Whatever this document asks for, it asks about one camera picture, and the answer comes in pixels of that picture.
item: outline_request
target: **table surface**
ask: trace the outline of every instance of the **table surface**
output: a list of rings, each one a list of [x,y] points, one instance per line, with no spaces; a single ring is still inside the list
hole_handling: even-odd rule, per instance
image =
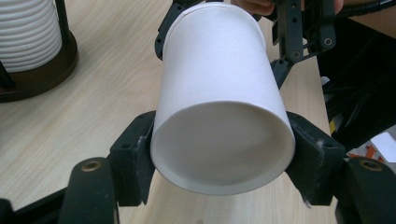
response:
[[[167,1],[66,0],[78,66],[55,89],[0,104],[0,197],[21,208],[67,185],[78,162],[107,156],[138,115],[155,110],[163,63],[155,56]],[[270,61],[271,22],[261,20]],[[295,65],[281,89],[287,110],[329,132],[316,59]],[[286,174],[233,196],[195,194],[157,172],[147,205],[120,209],[121,223],[334,223],[332,206],[308,208]]]

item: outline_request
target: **wood grain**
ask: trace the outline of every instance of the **wood grain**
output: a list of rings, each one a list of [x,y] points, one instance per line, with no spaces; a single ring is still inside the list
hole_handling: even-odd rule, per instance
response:
[[[74,74],[37,97],[0,104],[0,197],[21,208],[64,188],[75,164],[105,157],[138,115],[157,104],[163,65],[154,53],[167,1],[66,0],[78,42]],[[272,47],[271,23],[260,22]],[[316,60],[296,65],[282,87],[289,111],[325,132],[328,123]],[[308,208],[287,175],[234,196],[205,196],[158,173],[147,205],[121,208],[121,223],[334,223],[334,207]]]

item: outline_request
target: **finger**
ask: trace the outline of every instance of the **finger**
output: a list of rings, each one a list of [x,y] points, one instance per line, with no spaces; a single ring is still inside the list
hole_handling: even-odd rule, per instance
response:
[[[245,0],[245,1],[249,3],[255,3],[257,5],[262,5],[265,7],[269,7],[274,4],[272,0]]]
[[[262,6],[256,3],[250,3],[245,0],[236,0],[238,6],[244,8],[246,11],[254,14],[268,16],[274,11],[274,5]]]

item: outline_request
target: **metal hole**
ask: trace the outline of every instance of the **metal hole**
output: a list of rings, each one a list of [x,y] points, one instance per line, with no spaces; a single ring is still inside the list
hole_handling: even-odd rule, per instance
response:
[[[94,170],[99,169],[99,167],[102,166],[102,163],[99,161],[89,161],[87,163],[85,163],[84,165],[82,165],[81,170],[83,172],[91,172]]]
[[[364,167],[365,169],[371,170],[371,171],[376,171],[376,172],[382,171],[382,166],[376,162],[373,162],[373,161],[362,160],[361,166]]]
[[[124,143],[121,145],[122,148],[128,148],[130,146],[131,146],[131,144],[129,144],[129,143]]]
[[[329,46],[332,44],[332,40],[330,38],[326,38],[326,39],[324,39],[324,44]]]
[[[293,57],[294,58],[300,58],[300,52],[299,51],[294,51],[293,52]]]

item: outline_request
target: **black plastic bracket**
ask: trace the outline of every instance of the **black plastic bracket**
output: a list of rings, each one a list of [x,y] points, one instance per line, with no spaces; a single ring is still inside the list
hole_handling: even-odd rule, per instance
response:
[[[307,119],[288,112],[296,149],[286,169],[303,200],[312,205],[330,205],[332,178],[344,162],[344,147]]]
[[[155,111],[136,117],[110,149],[108,158],[119,206],[148,201],[155,171],[149,152],[154,117]]]
[[[111,167],[106,158],[91,158],[73,168],[58,223],[119,223]]]

